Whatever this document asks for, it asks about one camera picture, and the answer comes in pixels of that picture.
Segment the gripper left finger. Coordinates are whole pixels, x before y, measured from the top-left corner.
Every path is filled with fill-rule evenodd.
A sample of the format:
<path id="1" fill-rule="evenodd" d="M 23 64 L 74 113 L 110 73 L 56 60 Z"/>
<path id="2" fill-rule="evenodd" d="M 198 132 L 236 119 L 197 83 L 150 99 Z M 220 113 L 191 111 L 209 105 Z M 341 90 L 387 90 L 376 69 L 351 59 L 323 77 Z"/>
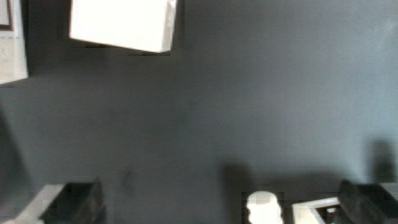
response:
<path id="1" fill-rule="evenodd" d="M 106 224 L 99 181 L 47 184 L 15 217 L 15 224 Z"/>

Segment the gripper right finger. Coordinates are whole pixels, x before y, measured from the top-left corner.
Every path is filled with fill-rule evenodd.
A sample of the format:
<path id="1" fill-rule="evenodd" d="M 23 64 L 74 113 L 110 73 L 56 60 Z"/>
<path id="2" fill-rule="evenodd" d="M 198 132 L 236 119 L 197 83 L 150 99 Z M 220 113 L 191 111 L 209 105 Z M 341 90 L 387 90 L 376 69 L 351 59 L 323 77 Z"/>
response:
<path id="1" fill-rule="evenodd" d="M 341 181 L 335 224 L 398 224 L 398 183 Z"/>

